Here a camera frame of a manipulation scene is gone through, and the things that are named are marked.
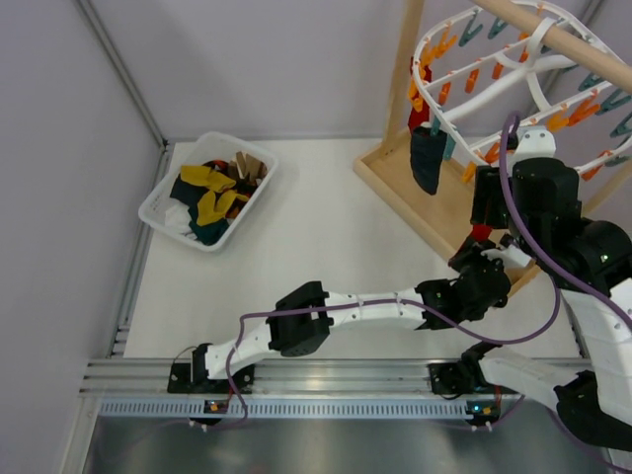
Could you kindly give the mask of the dark navy sock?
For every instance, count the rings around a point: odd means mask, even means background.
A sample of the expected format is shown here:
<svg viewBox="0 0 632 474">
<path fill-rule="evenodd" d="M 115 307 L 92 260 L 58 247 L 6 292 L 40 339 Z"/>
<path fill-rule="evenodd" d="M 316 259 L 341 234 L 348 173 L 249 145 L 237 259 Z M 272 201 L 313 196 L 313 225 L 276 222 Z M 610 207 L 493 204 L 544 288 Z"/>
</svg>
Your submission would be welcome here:
<svg viewBox="0 0 632 474">
<path fill-rule="evenodd" d="M 417 185 L 428 195 L 438 189 L 447 135 L 442 130 L 432 134 L 427 126 L 416 127 L 411 134 L 410 165 Z"/>
</svg>

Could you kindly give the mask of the red thin sock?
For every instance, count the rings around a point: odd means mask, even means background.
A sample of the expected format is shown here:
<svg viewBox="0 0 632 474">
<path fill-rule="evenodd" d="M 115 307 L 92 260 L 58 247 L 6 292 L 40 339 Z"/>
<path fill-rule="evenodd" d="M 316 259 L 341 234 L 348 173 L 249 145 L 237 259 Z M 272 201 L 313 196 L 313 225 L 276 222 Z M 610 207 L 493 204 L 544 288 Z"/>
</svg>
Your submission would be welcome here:
<svg viewBox="0 0 632 474">
<path fill-rule="evenodd" d="M 410 132 L 413 132 L 417 127 L 421 126 L 424 122 L 430 120 L 430 107 L 425 102 L 423 96 L 420 94 L 417 85 L 413 77 L 413 66 L 410 66 L 410 84 L 407 93 L 408 100 L 411 105 L 411 110 L 408 117 L 407 126 Z"/>
</svg>

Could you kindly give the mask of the mustard yellow sock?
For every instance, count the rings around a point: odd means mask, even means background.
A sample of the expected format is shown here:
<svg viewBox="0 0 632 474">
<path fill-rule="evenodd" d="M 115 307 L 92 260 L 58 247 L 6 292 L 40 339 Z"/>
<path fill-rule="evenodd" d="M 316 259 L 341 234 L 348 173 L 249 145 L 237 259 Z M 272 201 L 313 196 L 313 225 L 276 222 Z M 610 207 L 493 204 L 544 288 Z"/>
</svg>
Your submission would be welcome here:
<svg viewBox="0 0 632 474">
<path fill-rule="evenodd" d="M 215 223 L 226 216 L 235 202 L 248 202 L 250 198 L 233 190 L 218 194 L 209 191 L 197 203 L 198 226 Z"/>
<path fill-rule="evenodd" d="M 230 190 L 236 185 L 235 180 L 206 166 L 182 166 L 180 178 L 184 183 L 216 193 Z"/>
</svg>

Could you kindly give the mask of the navy patterned sock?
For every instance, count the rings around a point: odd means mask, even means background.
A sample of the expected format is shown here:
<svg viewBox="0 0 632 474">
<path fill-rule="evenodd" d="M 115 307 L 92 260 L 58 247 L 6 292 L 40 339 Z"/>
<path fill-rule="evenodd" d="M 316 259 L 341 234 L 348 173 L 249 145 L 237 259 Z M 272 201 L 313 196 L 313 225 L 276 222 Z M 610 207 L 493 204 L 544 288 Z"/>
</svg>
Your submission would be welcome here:
<svg viewBox="0 0 632 474">
<path fill-rule="evenodd" d="M 206 188 L 184 182 L 180 177 L 176 179 L 170 192 L 170 198 L 191 207 L 196 206 L 200 198 L 206 193 Z"/>
</svg>

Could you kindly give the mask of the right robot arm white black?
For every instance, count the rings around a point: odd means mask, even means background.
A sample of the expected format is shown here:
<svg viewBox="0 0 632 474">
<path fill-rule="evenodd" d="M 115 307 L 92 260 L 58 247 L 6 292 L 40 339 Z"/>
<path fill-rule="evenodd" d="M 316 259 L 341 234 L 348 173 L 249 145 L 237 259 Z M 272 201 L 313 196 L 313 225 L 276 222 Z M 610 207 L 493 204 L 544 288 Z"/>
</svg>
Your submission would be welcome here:
<svg viewBox="0 0 632 474">
<path fill-rule="evenodd" d="M 476 170 L 471 221 L 510 232 L 554 280 L 571 307 L 592 366 L 562 372 L 509 351 L 480 359 L 485 380 L 555 411 L 579 440 L 631 449 L 631 239 L 617 225 L 583 217 L 579 174 L 555 158 L 523 160 L 506 171 Z"/>
</svg>

